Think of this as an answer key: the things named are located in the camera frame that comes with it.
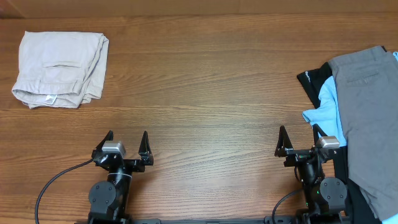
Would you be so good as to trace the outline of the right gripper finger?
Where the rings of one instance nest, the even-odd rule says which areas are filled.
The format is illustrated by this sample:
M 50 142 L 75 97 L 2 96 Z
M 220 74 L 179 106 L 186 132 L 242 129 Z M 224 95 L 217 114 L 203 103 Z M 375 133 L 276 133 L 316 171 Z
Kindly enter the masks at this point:
M 312 126 L 314 143 L 317 143 L 320 137 L 325 137 L 327 134 L 321 129 L 318 124 Z
M 290 151 L 293 150 L 292 143 L 287 134 L 285 126 L 279 128 L 279 138 L 276 146 L 276 151 Z

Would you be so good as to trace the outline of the grey shorts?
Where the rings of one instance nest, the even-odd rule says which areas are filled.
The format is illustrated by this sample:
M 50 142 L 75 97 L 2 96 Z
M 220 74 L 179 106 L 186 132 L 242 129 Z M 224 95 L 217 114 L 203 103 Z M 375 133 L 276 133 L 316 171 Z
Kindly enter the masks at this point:
M 374 216 L 397 215 L 397 59 L 381 46 L 329 62 L 335 80 L 349 178 Z

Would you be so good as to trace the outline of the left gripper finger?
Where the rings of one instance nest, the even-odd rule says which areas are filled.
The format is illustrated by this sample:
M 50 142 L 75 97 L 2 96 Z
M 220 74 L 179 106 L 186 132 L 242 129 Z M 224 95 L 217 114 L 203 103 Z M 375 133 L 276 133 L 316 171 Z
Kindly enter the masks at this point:
M 153 160 L 152 151 L 149 145 L 149 135 L 147 131 L 144 131 L 141 144 L 139 147 L 139 155 L 141 156 L 142 160 Z
M 102 148 L 103 148 L 105 142 L 106 142 L 106 141 L 112 141 L 112 140 L 113 140 L 113 136 L 114 136 L 113 131 L 112 131 L 112 130 L 109 130 L 108 133 L 107 133 L 107 135 L 106 135 L 106 136 L 103 138 L 103 140 L 96 146 L 95 149 L 96 149 L 97 151 L 102 151 Z

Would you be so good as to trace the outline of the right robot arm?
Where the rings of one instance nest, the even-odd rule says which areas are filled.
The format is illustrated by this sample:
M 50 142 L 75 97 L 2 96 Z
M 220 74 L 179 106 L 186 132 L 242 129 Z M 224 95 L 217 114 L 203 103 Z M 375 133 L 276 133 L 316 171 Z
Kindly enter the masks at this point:
M 327 136 L 313 125 L 314 145 L 310 149 L 295 150 L 285 126 L 279 129 L 279 138 L 274 155 L 285 158 L 284 166 L 293 167 L 296 179 L 302 188 L 282 197 L 271 215 L 272 223 L 349 223 L 341 212 L 346 209 L 348 189 L 336 177 L 326 177 L 322 164 L 333 160 L 340 149 L 340 142 L 334 136 Z M 296 211 L 292 217 L 280 217 L 276 211 L 289 197 L 303 193 L 306 208 Z

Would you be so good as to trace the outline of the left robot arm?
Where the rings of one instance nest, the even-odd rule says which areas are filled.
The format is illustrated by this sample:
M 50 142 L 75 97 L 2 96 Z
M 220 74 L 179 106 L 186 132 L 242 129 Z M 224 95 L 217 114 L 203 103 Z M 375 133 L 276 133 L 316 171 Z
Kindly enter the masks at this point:
M 149 136 L 143 133 L 138 154 L 140 159 L 126 159 L 122 141 L 113 139 L 109 131 L 92 152 L 96 166 L 108 171 L 107 180 L 95 183 L 89 191 L 91 204 L 88 223 L 132 223 L 126 213 L 129 191 L 134 172 L 144 172 L 154 164 Z

